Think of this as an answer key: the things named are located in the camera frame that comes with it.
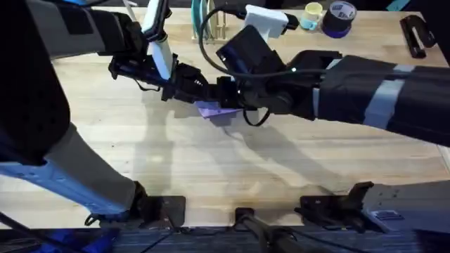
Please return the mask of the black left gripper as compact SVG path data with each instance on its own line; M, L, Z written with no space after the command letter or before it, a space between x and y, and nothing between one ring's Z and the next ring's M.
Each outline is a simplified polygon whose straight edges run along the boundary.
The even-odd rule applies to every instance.
M177 55L173 55L172 73L163 78L152 56L141 59L115 56L110 61L108 70L113 79L119 76L127 77L136 82L141 91L161 92L161 100L180 100L186 103L218 103L219 99L214 93L219 85L208 83L201 70L180 63Z

